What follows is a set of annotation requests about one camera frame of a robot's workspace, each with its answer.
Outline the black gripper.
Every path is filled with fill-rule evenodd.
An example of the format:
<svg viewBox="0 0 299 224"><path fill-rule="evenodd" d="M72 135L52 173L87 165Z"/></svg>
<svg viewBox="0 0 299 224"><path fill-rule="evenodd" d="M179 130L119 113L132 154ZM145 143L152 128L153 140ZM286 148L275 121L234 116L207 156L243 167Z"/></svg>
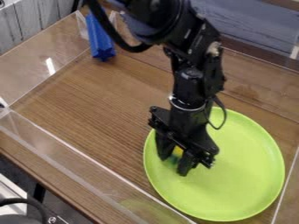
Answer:
<svg viewBox="0 0 299 224"><path fill-rule="evenodd" d="M165 160L172 155L175 146L183 149L177 164L177 173L183 177L197 165L211 168L220 152L207 131L211 108L211 100L196 108L184 108L173 103L169 109L157 106L149 108L148 124L155 131L157 156Z"/></svg>

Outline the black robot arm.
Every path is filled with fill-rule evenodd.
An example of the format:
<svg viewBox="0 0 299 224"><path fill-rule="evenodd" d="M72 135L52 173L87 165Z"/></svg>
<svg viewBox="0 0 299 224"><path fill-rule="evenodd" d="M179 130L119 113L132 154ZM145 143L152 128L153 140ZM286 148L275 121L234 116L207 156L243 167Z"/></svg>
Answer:
<svg viewBox="0 0 299 224"><path fill-rule="evenodd" d="M161 46L171 60L172 93L168 109L149 108L159 158L165 160L176 147L181 158L176 172L185 176L197 165L212 167L220 149L207 128L211 109L224 89L220 32L197 13L191 0L108 0L123 12L139 45L129 45L108 20L99 0L85 0L96 20L116 44L131 53Z"/></svg>

